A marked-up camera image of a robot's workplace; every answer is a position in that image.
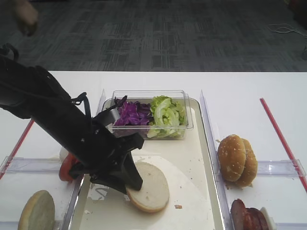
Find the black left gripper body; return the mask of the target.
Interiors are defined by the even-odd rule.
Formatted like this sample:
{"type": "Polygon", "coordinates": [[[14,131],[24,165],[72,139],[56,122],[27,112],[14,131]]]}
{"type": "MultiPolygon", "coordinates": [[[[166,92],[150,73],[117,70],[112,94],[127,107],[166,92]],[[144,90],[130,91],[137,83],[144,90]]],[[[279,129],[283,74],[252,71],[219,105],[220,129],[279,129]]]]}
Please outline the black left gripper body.
{"type": "Polygon", "coordinates": [[[116,137],[106,126],[113,123],[117,112],[100,112],[93,118],[94,137],[101,143],[99,146],[91,144],[90,162],[79,159],[70,169],[69,175],[75,179],[81,174],[111,174],[123,177],[122,165],[128,153],[134,149],[141,149],[144,139],[139,133],[132,133],[123,137],[116,137]]]}

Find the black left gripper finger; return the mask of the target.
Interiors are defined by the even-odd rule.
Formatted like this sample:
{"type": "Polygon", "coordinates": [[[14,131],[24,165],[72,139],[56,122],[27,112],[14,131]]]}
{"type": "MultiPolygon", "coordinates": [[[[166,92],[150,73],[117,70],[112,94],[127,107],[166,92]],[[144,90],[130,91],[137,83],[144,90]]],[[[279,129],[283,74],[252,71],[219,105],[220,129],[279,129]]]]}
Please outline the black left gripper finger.
{"type": "Polygon", "coordinates": [[[127,194],[125,187],[125,179],[122,176],[111,174],[90,174],[90,182],[93,184],[100,184],[115,189],[123,194],[127,194]]]}
{"type": "Polygon", "coordinates": [[[140,191],[143,180],[135,166],[131,153],[128,153],[122,165],[123,181],[128,187],[140,191]]]}

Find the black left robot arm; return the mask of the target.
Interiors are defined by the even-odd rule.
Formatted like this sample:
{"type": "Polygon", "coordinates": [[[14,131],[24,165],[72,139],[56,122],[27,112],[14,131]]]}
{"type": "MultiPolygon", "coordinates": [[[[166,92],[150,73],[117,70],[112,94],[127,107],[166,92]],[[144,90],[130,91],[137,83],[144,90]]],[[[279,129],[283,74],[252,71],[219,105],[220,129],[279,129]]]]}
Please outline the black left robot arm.
{"type": "Polygon", "coordinates": [[[86,93],[71,98],[46,69],[25,67],[18,57],[11,44],[1,47],[0,106],[21,119],[34,120],[68,151],[59,178],[71,182],[87,174],[94,184],[122,193],[127,187],[139,191],[143,181],[131,151],[142,148],[142,136],[118,138],[106,127],[115,121],[125,99],[92,116],[86,93]]]}

